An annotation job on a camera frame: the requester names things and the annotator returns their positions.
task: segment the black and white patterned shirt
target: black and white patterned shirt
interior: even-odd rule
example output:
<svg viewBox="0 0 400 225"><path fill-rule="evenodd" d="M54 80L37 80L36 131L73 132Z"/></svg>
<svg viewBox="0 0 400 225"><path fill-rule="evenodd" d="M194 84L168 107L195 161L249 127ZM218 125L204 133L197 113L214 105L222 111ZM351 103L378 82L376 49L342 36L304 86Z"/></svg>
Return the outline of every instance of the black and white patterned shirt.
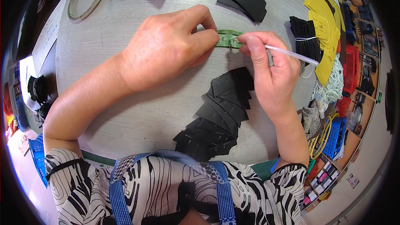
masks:
<svg viewBox="0 0 400 225"><path fill-rule="evenodd" d="M46 156L46 173L78 158L67 149L52 149ZM223 164L238 225L299 223L304 165L286 165L264 182L248 165ZM49 186L59 212L58 223L115 224L108 194L112 170L113 167L98 169L77 163L53 173ZM189 197L189 205L210 224L220 223L215 183L182 163L147 156L129 167L122 181L133 224L179 224L183 217L175 214L187 208L183 197ZM271 191L273 199L268 199L267 191Z"/></svg>

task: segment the white string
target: white string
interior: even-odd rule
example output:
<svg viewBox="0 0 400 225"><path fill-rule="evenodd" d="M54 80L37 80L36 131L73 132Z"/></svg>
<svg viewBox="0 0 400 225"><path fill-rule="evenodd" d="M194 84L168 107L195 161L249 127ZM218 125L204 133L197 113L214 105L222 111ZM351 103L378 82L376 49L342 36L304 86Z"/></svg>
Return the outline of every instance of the white string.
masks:
<svg viewBox="0 0 400 225"><path fill-rule="evenodd" d="M311 39L314 39L314 38L317 38L317 37L312 37L312 38L311 37L310 38L306 38L306 37L305 38L301 38L300 37L300 38L295 38L294 40L296 40L296 41L307 41L307 40L311 40Z"/></svg>
<svg viewBox="0 0 400 225"><path fill-rule="evenodd" d="M301 76L301 78L303 78L303 79L309 78L309 77L312 75L312 72L314 71L314 67L313 67L313 65L311 64L311 73L310 73L307 77L303 77L303 74L302 74L301 70L302 70L303 66L304 66L304 68L306 68L306 67L305 67L305 64L306 64L306 63L303 63L303 64L301 65L301 67L300 67L300 76Z"/></svg>
<svg viewBox="0 0 400 225"><path fill-rule="evenodd" d="M324 111L327 110L328 105L331 102L335 102L338 99L342 99L342 91L344 87L343 82L343 67L339 61L340 54L336 53L335 61L333 62L332 71L328 78L328 82L324 87L319 80L315 82L313 95L311 100L315 99L314 94L319 93L322 96Z"/></svg>

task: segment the wall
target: wall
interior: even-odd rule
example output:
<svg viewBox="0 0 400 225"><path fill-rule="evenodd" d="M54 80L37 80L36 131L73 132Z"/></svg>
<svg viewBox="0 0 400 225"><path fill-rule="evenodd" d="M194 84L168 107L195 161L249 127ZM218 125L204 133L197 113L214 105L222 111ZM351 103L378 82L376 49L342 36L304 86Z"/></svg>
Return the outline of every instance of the wall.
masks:
<svg viewBox="0 0 400 225"><path fill-rule="evenodd" d="M380 23L374 15L375 21L378 26ZM308 225L323 225L332 222L334 218L340 215L347 207L349 207L356 198L363 192L363 190L371 182L383 159L386 157L390 142L392 139L391 134L386 130L386 115L385 115L385 88L387 81L387 73L392 68L390 62L390 55L388 47L382 48L380 64L380 82L378 92L382 93L380 103L377 103L375 110L371 117L369 127L364 135L360 145L360 153L355 162L350 163L348 170L344 177L336 187L332 190L332 194L327 201L321 202L311 212L303 215L304 221ZM359 179L358 185L352 189L350 184L346 182L346 178L354 173ZM353 224L356 219L362 214L363 210L367 208L367 204L372 200L373 193L376 191L380 178L376 181L374 186L370 189L363 200L348 213L347 220L340 219L340 223Z"/></svg>

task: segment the right hand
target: right hand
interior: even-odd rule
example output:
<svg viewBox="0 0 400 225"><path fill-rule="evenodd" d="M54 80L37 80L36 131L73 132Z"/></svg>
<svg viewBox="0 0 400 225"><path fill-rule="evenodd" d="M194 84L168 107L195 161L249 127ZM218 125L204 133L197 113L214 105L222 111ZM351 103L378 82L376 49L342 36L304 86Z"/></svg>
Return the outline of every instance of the right hand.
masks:
<svg viewBox="0 0 400 225"><path fill-rule="evenodd" d="M297 58L270 50L274 65L270 66L264 44L287 50L286 44L273 31L247 32L238 37L240 52L251 57L254 64L254 88L257 99L274 122L293 111L292 92L300 72Z"/></svg>

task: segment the hand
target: hand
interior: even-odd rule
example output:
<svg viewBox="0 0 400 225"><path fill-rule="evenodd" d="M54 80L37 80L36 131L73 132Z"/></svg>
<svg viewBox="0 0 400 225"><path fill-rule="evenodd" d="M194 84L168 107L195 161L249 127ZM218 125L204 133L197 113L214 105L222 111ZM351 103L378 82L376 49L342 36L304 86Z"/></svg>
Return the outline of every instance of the hand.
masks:
<svg viewBox="0 0 400 225"><path fill-rule="evenodd" d="M273 31L247 32L240 35L238 41L243 43L240 52L253 61L254 88L264 111L273 122L285 117L294 108L292 92L299 76L299 60L270 50L274 62L270 66L264 44L287 50L285 43Z"/></svg>
<svg viewBox="0 0 400 225"><path fill-rule="evenodd" d="M197 32L199 24L205 30ZM121 52L127 86L133 92L147 90L205 62L219 40L216 30L204 5L148 17Z"/></svg>

